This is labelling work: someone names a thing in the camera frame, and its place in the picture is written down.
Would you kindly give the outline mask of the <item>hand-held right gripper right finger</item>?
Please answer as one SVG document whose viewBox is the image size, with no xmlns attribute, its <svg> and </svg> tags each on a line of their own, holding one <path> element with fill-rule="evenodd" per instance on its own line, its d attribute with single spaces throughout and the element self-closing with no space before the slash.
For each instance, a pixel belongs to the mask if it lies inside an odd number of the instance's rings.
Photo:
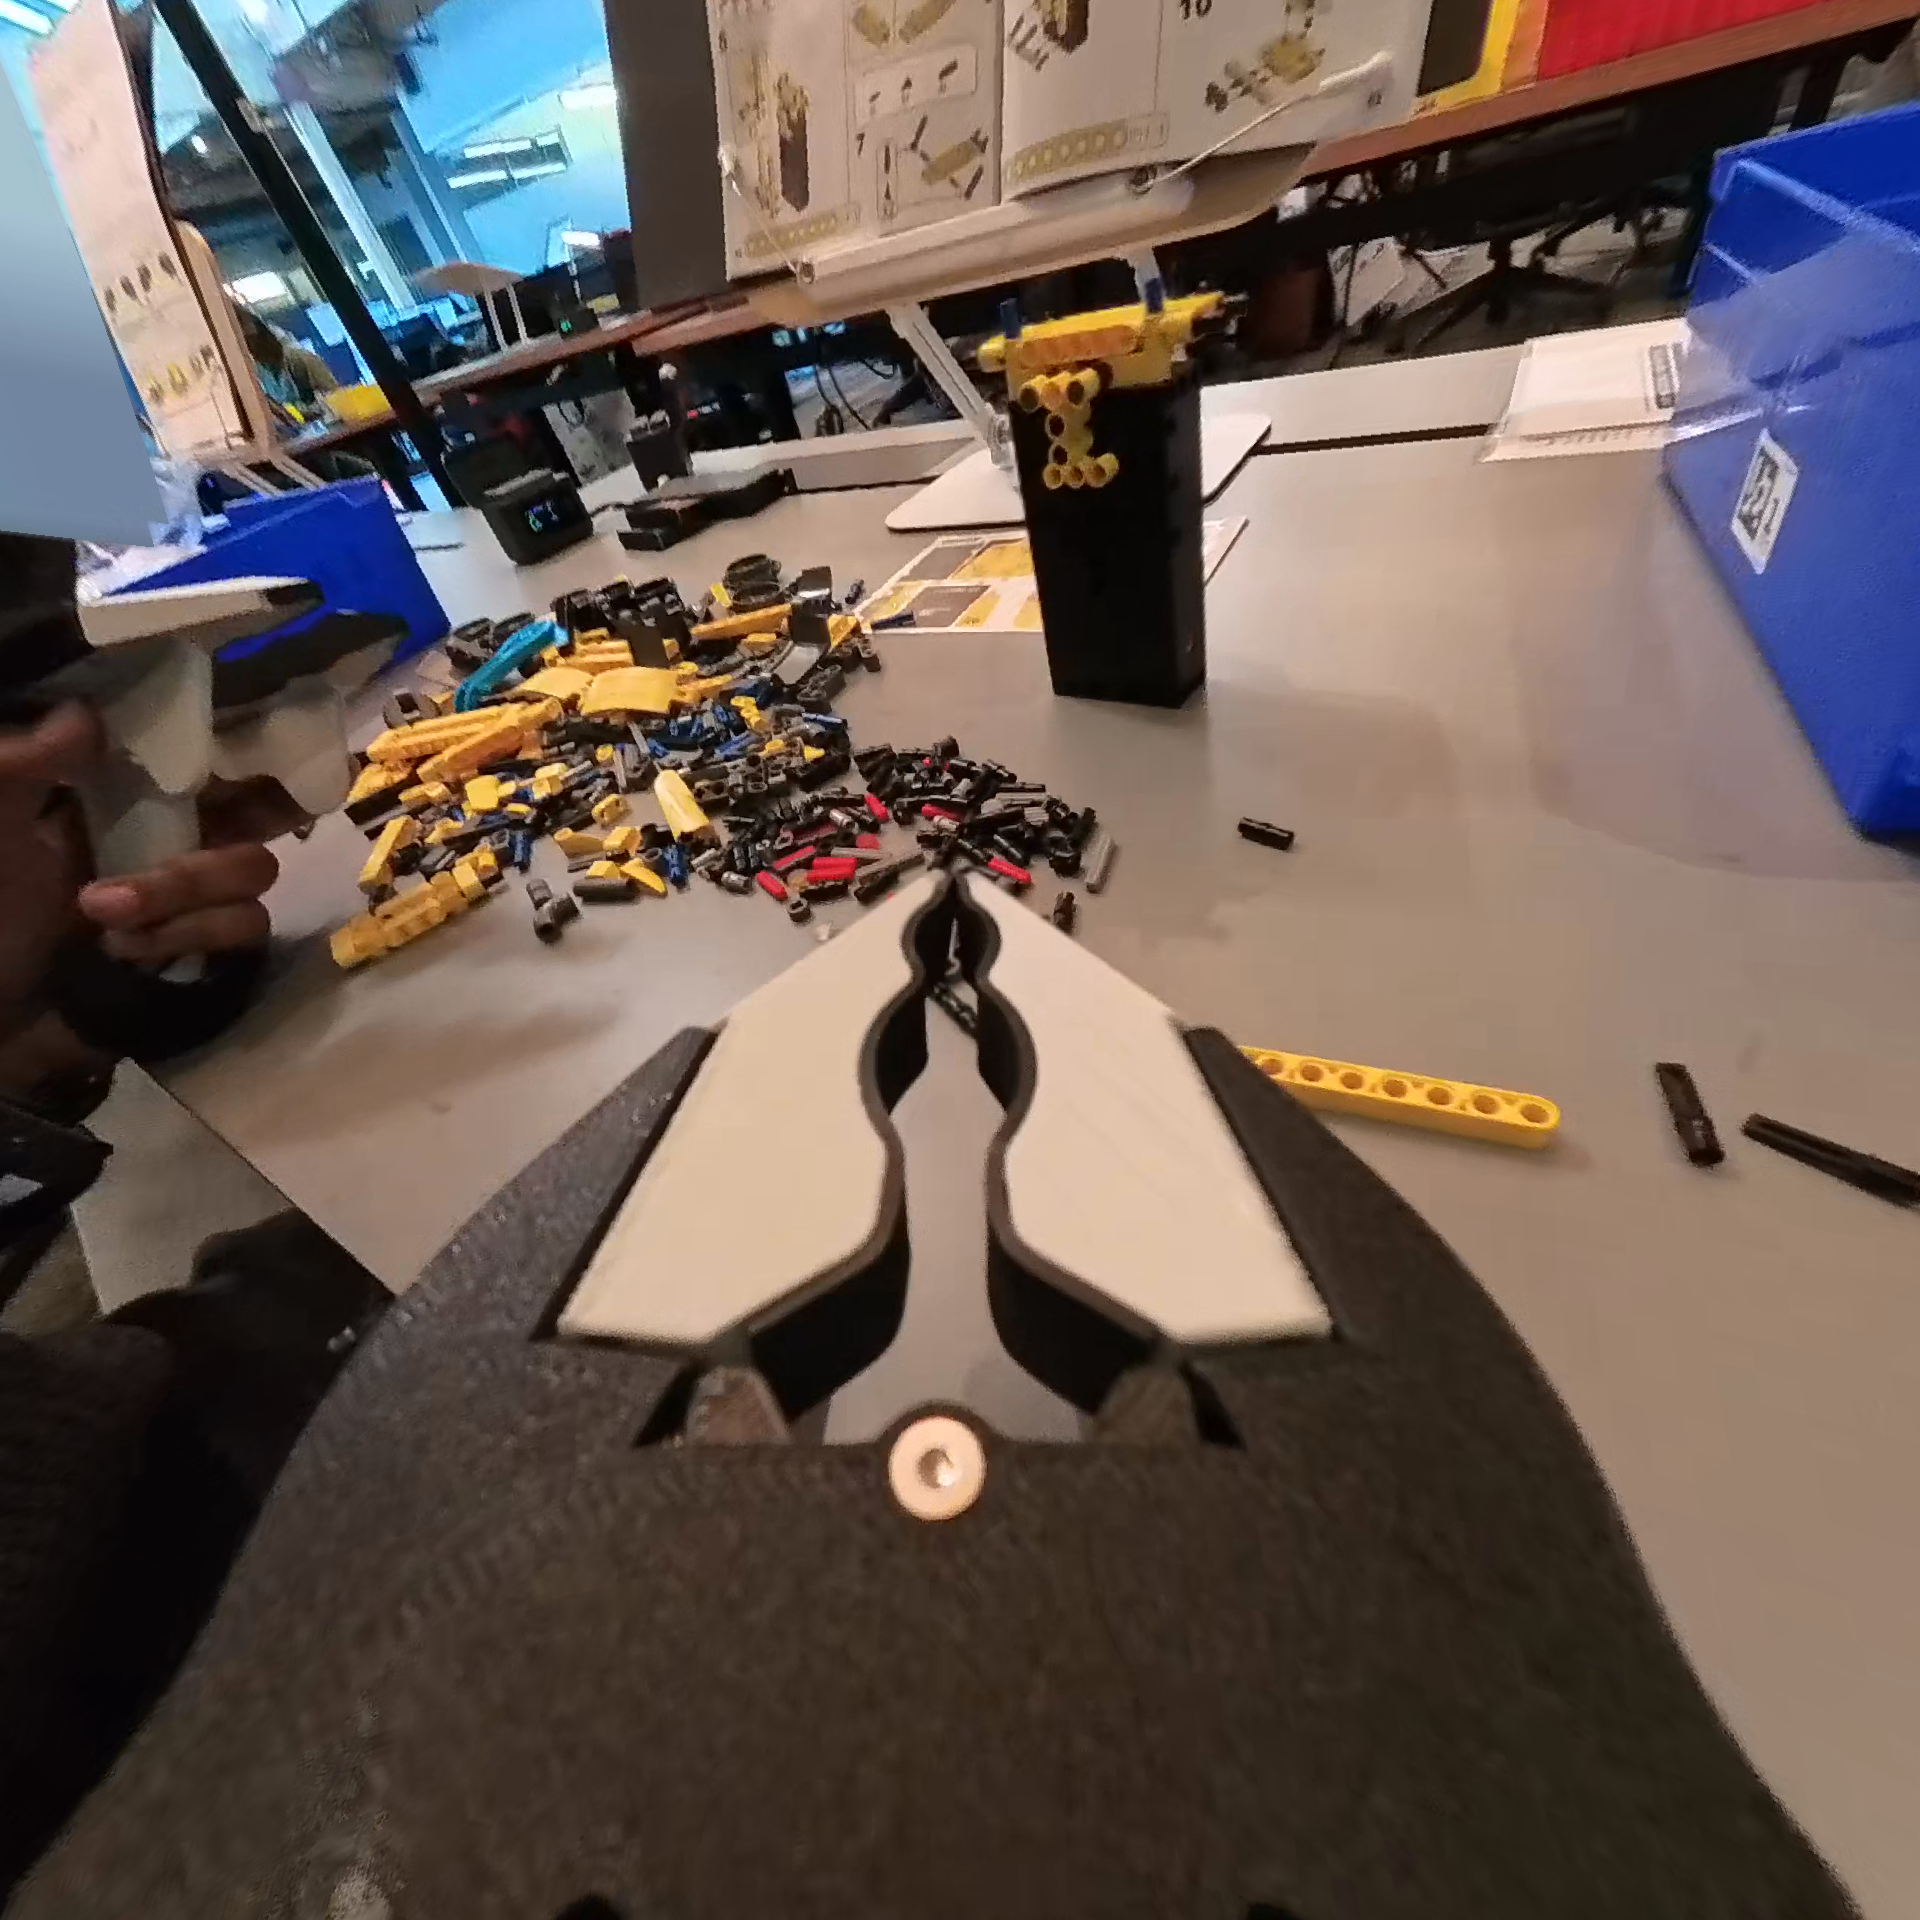
<svg viewBox="0 0 1920 1920">
<path fill-rule="evenodd" d="M 1000 1345 L 1036 1378 L 1324 1338 L 1332 1314 L 1164 1001 L 1004 891 L 959 882 Z"/>
</svg>

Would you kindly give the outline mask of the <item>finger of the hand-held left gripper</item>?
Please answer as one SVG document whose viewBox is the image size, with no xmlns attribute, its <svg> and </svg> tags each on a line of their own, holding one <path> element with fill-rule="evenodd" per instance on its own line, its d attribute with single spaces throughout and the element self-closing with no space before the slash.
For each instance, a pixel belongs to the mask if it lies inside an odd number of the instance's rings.
<svg viewBox="0 0 1920 1920">
<path fill-rule="evenodd" d="M 226 577 L 176 586 L 125 590 L 79 600 L 79 630 L 90 649 L 169 639 L 218 649 L 274 632 L 324 606 L 324 590 L 295 577 Z"/>
<path fill-rule="evenodd" d="M 346 702 L 407 635 L 398 615 L 321 613 L 245 656 L 215 656 L 213 777 L 274 782 L 305 818 L 344 805 L 353 782 Z"/>
</svg>

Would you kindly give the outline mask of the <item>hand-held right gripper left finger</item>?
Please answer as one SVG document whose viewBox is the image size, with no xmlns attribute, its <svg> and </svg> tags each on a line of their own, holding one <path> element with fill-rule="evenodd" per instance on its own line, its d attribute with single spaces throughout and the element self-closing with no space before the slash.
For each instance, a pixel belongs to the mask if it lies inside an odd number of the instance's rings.
<svg viewBox="0 0 1920 1920">
<path fill-rule="evenodd" d="M 905 1151 L 952 931 L 921 874 L 742 998 L 590 1250 L 557 1331 L 701 1365 L 865 1369 L 905 1314 Z"/>
</svg>

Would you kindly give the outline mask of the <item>person's left hand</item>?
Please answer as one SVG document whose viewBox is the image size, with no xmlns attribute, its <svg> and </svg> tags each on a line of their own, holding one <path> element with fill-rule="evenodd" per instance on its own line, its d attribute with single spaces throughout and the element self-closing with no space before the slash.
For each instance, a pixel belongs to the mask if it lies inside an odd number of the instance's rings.
<svg viewBox="0 0 1920 1920">
<path fill-rule="evenodd" d="M 169 965 L 262 942 L 278 872 L 271 839 L 311 823 L 271 777 L 213 782 L 198 798 L 204 845 L 120 877 L 95 877 L 77 814 L 81 775 L 102 754 L 81 703 L 53 706 L 1 734 L 1 1038 L 48 1017 L 55 959 L 73 937 L 109 958 Z"/>
</svg>

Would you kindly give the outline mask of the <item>blue storage bin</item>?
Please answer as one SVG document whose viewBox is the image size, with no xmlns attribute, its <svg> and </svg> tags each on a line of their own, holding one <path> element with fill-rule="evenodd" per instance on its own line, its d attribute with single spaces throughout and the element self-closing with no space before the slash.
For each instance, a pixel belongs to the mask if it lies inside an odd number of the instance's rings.
<svg viewBox="0 0 1920 1920">
<path fill-rule="evenodd" d="M 400 527 L 383 483 L 357 478 L 233 501 L 221 523 L 206 521 L 197 551 L 137 577 L 137 590 L 204 584 L 226 577 L 304 577 L 321 590 L 321 607 L 218 650 L 238 659 L 311 627 L 326 613 L 398 619 L 394 659 L 440 642 L 447 613 Z"/>
<path fill-rule="evenodd" d="M 1664 480 L 1860 831 L 1918 824 L 1918 106 L 1724 150 Z"/>
</svg>

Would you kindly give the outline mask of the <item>pile of yellow blue bricks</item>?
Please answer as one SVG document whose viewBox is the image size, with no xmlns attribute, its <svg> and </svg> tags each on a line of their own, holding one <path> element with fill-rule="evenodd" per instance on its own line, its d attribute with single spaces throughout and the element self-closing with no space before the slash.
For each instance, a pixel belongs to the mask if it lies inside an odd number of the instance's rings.
<svg viewBox="0 0 1920 1920">
<path fill-rule="evenodd" d="M 326 952 L 352 974 L 516 882 L 560 944 L 590 906 L 695 882 L 791 920 L 881 866 L 889 807 L 864 786 L 847 673 L 877 667 L 828 566 L 749 552 L 701 595 L 670 577 L 560 593 L 545 617 L 476 619 L 460 678 L 400 695 L 343 807 L 368 850 Z"/>
</svg>

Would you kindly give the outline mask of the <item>instruction sign board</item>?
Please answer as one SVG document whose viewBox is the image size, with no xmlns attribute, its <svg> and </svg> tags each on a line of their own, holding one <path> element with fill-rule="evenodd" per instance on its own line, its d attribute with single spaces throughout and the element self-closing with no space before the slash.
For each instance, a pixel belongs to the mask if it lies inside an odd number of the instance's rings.
<svg viewBox="0 0 1920 1920">
<path fill-rule="evenodd" d="M 268 447 L 271 419 L 215 255 L 165 198 L 117 18 L 109 1 L 74 3 L 30 51 L 41 144 L 162 451 L 238 461 Z"/>
</svg>

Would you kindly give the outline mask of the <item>yellow holed beam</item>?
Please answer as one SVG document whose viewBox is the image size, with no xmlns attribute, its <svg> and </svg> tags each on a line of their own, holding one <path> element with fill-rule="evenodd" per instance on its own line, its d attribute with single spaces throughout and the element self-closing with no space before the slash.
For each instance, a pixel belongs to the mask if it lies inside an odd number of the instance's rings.
<svg viewBox="0 0 1920 1920">
<path fill-rule="evenodd" d="M 1560 1111 L 1543 1095 L 1273 1047 L 1241 1055 L 1317 1112 L 1518 1150 L 1545 1150 L 1560 1128 Z"/>
</svg>

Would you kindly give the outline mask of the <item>small black device with screen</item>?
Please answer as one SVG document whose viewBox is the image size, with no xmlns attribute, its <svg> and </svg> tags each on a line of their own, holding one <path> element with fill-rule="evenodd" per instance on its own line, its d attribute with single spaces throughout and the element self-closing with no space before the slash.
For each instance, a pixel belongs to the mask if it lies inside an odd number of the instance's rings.
<svg viewBox="0 0 1920 1920">
<path fill-rule="evenodd" d="M 502 554 L 528 568 L 554 560 L 594 536 L 583 483 L 560 459 L 504 433 L 447 442 L 447 493 L 479 512 Z"/>
</svg>

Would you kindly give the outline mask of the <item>black slanted pole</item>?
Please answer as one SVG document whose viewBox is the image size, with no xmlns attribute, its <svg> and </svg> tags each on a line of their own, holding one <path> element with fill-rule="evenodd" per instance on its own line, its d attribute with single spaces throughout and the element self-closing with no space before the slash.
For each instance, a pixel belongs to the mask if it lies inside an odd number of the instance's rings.
<svg viewBox="0 0 1920 1920">
<path fill-rule="evenodd" d="M 431 472 L 440 490 L 447 493 L 440 429 L 431 414 L 425 410 L 425 403 L 415 395 L 415 385 L 405 373 L 405 366 L 391 350 L 381 329 L 375 323 L 350 262 L 332 243 L 314 205 L 302 189 L 287 159 L 280 154 L 268 120 L 252 104 L 217 39 L 213 39 L 194 3 L 154 1 L 154 11 L 165 21 L 167 32 L 173 35 L 188 69 L 206 90 L 209 106 L 226 125 L 268 202 L 295 240 L 312 280 L 321 287 L 326 302 L 343 319 L 346 338 L 389 402 L 393 432 L 401 433 L 414 446 L 423 465 Z"/>
</svg>

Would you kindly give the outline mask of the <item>black flat box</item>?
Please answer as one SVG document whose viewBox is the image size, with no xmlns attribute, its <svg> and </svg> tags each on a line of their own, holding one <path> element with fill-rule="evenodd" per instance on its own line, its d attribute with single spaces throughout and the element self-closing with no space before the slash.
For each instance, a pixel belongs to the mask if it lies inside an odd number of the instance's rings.
<svg viewBox="0 0 1920 1920">
<path fill-rule="evenodd" d="M 796 490 L 798 474 L 784 464 L 672 474 L 616 506 L 615 536 L 631 552 L 661 552 L 718 523 L 752 518 Z"/>
</svg>

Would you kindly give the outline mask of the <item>black tall block stand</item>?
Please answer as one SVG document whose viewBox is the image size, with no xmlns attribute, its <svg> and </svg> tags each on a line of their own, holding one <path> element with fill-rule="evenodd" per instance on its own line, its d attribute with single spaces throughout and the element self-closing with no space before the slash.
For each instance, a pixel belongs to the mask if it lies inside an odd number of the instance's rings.
<svg viewBox="0 0 1920 1920">
<path fill-rule="evenodd" d="M 1181 707 L 1206 681 L 1202 416 L 1193 374 L 1029 379 L 1015 467 L 1054 693 Z"/>
</svg>

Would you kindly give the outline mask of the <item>yellow printed sheet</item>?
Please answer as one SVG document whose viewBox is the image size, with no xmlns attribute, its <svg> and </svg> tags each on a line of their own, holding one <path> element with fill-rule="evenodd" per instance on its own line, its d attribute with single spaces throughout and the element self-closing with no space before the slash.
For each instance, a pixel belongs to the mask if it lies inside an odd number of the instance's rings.
<svg viewBox="0 0 1920 1920">
<path fill-rule="evenodd" d="M 1202 512 L 1193 533 L 1121 525 L 1112 535 L 1024 530 L 937 535 L 855 607 L 840 632 L 1024 632 L 1078 649 L 1190 646 L 1208 579 L 1249 530 Z"/>
</svg>

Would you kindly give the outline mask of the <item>black axle rod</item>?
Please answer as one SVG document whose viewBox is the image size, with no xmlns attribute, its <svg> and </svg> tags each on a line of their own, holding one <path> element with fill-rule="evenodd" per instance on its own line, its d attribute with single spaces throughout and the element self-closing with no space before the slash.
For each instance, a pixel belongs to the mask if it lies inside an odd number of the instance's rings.
<svg viewBox="0 0 1920 1920">
<path fill-rule="evenodd" d="M 1866 1153 L 1802 1127 L 1750 1112 L 1742 1120 L 1742 1136 L 1798 1166 L 1813 1167 L 1869 1192 L 1900 1208 L 1918 1208 L 1918 1169 Z"/>
</svg>

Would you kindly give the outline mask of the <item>person's black sweater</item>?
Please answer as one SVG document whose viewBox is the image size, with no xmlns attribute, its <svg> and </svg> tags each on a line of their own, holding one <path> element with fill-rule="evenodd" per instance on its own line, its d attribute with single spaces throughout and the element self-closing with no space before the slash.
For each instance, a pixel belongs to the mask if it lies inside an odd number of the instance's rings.
<svg viewBox="0 0 1920 1920">
<path fill-rule="evenodd" d="M 1 1890 L 201 1635 L 302 1429 L 393 1295 L 311 1217 L 207 1238 L 181 1286 L 1 1335 Z"/>
</svg>

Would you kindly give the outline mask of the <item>yellow brick assembly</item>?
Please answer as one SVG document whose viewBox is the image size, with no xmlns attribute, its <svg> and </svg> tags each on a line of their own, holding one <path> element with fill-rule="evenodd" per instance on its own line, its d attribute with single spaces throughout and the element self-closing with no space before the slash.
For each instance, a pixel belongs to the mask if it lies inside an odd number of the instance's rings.
<svg viewBox="0 0 1920 1920">
<path fill-rule="evenodd" d="M 1140 295 L 1077 314 L 1005 323 L 975 346 L 1004 384 L 1015 429 L 1032 427 L 1047 493 L 1101 490 L 1120 478 L 1120 403 L 1170 414 L 1193 385 L 1193 350 L 1232 329 L 1242 295 Z"/>
</svg>

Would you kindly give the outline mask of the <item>open instruction booklet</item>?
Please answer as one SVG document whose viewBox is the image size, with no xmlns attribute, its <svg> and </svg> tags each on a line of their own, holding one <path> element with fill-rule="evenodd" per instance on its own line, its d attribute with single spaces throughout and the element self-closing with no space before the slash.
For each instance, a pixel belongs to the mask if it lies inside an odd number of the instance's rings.
<svg viewBox="0 0 1920 1920">
<path fill-rule="evenodd" d="M 1154 197 L 1413 104 L 1421 1 L 709 1 L 727 277 Z"/>
</svg>

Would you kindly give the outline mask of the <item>white paper in clear sleeve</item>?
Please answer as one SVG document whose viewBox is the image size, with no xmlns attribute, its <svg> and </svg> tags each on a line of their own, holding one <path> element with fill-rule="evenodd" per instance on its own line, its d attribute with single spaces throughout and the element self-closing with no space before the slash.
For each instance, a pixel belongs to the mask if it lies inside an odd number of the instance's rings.
<svg viewBox="0 0 1920 1920">
<path fill-rule="evenodd" d="M 1524 342 L 1487 464 L 1658 449 L 1692 344 L 1686 317 L 1557 330 Z"/>
</svg>

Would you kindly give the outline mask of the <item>black office chair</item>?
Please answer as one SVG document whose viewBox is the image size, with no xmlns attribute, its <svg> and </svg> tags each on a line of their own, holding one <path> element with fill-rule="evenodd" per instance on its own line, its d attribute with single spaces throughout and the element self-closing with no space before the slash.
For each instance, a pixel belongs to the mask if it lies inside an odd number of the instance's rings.
<svg viewBox="0 0 1920 1920">
<path fill-rule="evenodd" d="M 1388 323 L 1390 358 L 1471 344 L 1511 344 L 1532 322 L 1546 330 L 1624 319 L 1633 302 L 1665 310 L 1653 293 L 1682 267 L 1695 214 L 1692 176 L 1655 176 L 1613 187 L 1575 187 L 1455 227 L 1462 271 L 1441 271 L 1434 295 Z"/>
</svg>

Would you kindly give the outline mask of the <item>red box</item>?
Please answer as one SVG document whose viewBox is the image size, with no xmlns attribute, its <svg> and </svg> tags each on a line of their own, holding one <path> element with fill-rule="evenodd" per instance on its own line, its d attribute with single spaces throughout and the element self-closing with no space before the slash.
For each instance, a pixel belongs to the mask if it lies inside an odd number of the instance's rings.
<svg viewBox="0 0 1920 1920">
<path fill-rule="evenodd" d="M 1439 54 L 1421 79 L 1420 106 L 1490 98 L 1536 79 L 1697 41 L 1802 9 L 1802 1 L 1492 1 L 1469 3 L 1476 39 L 1466 54 Z"/>
</svg>

